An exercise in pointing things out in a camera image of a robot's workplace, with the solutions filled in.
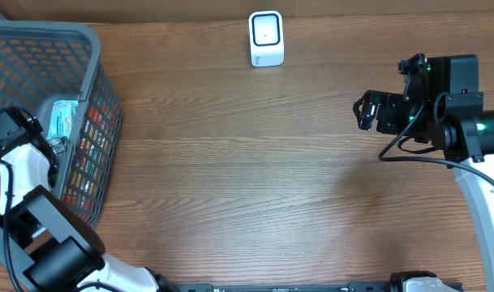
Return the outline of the teal wet wipes pack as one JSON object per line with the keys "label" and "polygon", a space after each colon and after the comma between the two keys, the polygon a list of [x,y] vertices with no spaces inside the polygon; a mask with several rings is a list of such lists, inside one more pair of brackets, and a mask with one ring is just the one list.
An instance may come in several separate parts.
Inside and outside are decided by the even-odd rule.
{"label": "teal wet wipes pack", "polygon": [[78,106],[78,101],[60,100],[53,103],[48,140],[70,138]]}

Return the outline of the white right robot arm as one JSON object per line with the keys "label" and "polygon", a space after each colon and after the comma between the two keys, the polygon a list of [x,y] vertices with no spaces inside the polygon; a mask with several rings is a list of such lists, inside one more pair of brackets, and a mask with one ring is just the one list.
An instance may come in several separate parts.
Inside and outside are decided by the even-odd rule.
{"label": "white right robot arm", "polygon": [[444,165],[454,172],[479,242],[486,287],[494,291],[494,110],[481,92],[368,90],[353,105],[361,130],[373,125],[394,139],[379,153],[386,162]]}

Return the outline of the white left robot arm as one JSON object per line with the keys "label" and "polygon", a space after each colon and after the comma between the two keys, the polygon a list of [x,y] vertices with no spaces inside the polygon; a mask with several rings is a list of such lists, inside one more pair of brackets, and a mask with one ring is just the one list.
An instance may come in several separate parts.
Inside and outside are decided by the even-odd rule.
{"label": "white left robot arm", "polygon": [[57,156],[38,119],[0,109],[0,262],[17,291],[175,291],[161,274],[106,252],[50,191]]}

